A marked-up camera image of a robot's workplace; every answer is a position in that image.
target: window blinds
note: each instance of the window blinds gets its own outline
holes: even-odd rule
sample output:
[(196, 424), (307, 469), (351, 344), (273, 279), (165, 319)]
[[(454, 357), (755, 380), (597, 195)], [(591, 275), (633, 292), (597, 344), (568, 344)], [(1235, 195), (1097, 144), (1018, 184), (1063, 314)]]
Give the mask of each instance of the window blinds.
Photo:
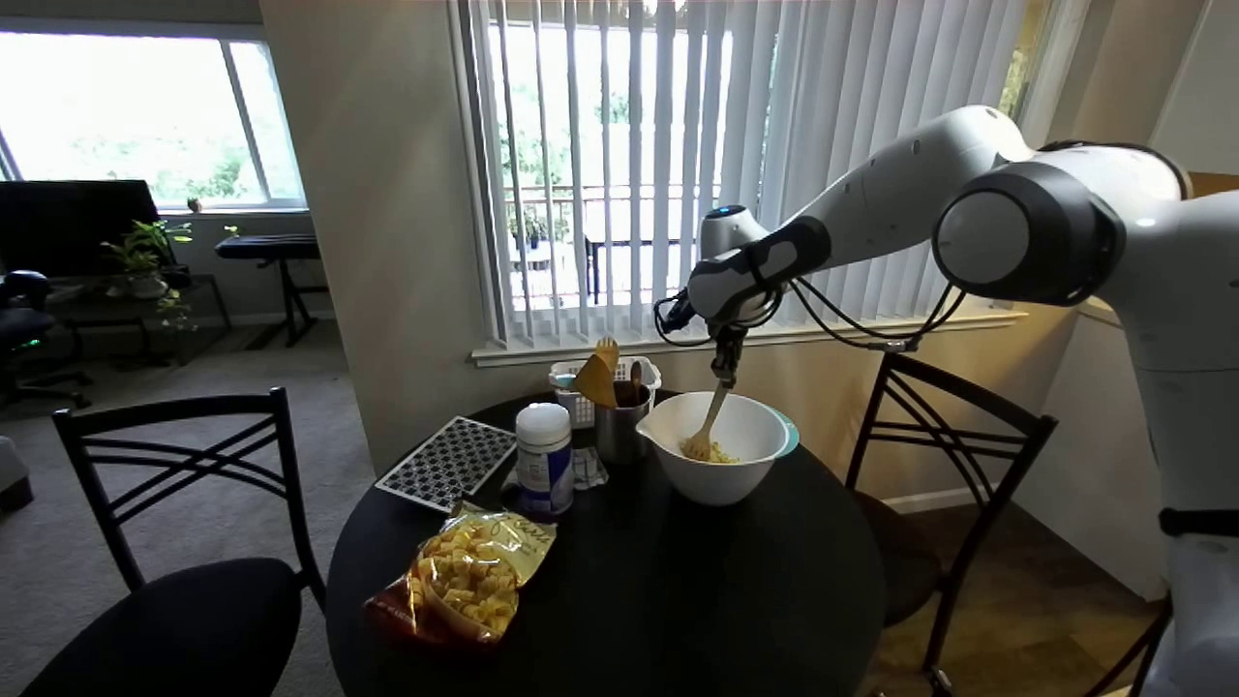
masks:
[[(466, 84), (497, 343), (645, 339), (695, 223), (780, 224), (835, 176), (1000, 104), (1022, 0), (467, 0)], [(921, 319), (930, 244), (815, 273), (854, 319)], [(804, 314), (787, 304), (773, 327)]]

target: window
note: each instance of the window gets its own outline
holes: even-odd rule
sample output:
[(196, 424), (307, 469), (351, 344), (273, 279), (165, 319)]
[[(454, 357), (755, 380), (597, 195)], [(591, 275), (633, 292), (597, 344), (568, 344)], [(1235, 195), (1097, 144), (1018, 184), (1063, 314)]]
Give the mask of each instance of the window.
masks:
[(7, 180), (147, 180), (158, 206), (302, 211), (255, 38), (0, 30)]
[[(773, 228), (903, 131), (1015, 104), (1022, 25), (1026, 0), (459, 6), (497, 343), (651, 339), (708, 211)], [(917, 244), (811, 287), (854, 319), (915, 321), (943, 279)], [(780, 304), (770, 327), (804, 321)]]

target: snack package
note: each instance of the snack package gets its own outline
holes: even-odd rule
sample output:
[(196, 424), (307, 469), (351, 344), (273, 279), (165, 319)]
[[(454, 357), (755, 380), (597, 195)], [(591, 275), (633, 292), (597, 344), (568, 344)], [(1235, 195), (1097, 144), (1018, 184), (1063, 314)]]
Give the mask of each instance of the snack package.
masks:
[(408, 632), (438, 648), (497, 648), (551, 544), (551, 522), (466, 504), (401, 575)]

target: bottle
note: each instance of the bottle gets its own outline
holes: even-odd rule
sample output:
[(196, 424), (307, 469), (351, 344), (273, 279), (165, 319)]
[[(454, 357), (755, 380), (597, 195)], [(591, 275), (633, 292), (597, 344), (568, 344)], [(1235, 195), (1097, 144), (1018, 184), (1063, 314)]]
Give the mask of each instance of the bottle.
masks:
[(531, 519), (557, 519), (571, 509), (571, 415), (560, 405), (531, 405), (513, 415), (517, 509)]

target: computer monitor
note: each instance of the computer monitor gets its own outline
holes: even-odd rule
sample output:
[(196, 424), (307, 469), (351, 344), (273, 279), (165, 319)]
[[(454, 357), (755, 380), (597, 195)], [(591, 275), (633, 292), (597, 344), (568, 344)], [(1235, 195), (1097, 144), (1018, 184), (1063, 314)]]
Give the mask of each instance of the computer monitor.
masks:
[(42, 275), (112, 275), (100, 242), (121, 242), (131, 223), (158, 223), (147, 184), (0, 184), (0, 264)]

